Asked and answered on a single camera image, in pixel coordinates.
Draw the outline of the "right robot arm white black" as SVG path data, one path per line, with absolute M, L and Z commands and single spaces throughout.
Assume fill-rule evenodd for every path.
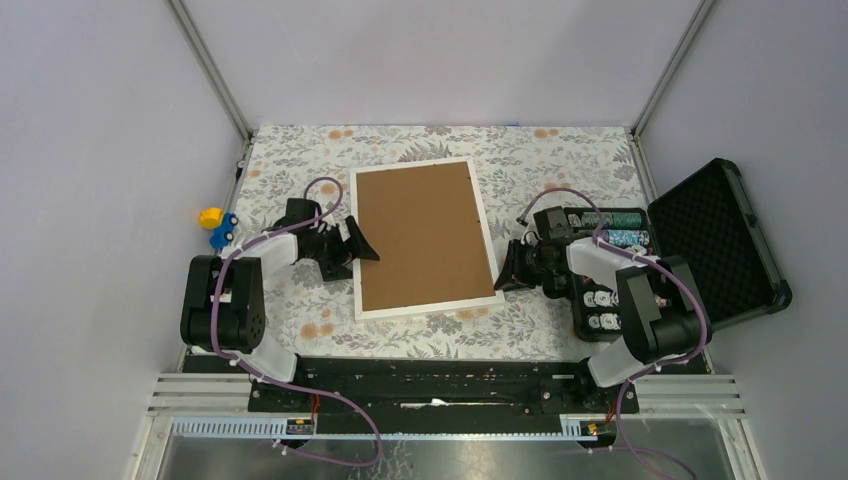
M 654 254 L 643 212 L 552 207 L 518 221 L 532 238 L 508 243 L 495 290 L 539 288 L 549 299 L 565 298 L 615 337 L 580 361 L 566 385 L 583 410 L 601 410 L 614 389 L 691 359 L 711 340 L 689 264 Z

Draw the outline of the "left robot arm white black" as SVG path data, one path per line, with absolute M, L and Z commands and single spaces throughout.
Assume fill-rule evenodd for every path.
M 296 375 L 297 354 L 265 336 L 266 284 L 302 260 L 316 263 L 322 280 L 333 282 L 352 279 L 353 261 L 380 258 L 353 216 L 343 227 L 325 217 L 317 202 L 290 198 L 283 217 L 234 258 L 198 255 L 189 264 L 180 320 L 184 344 L 220 353 L 272 384 L 272 398 L 288 411 L 307 404 L 311 387 Z

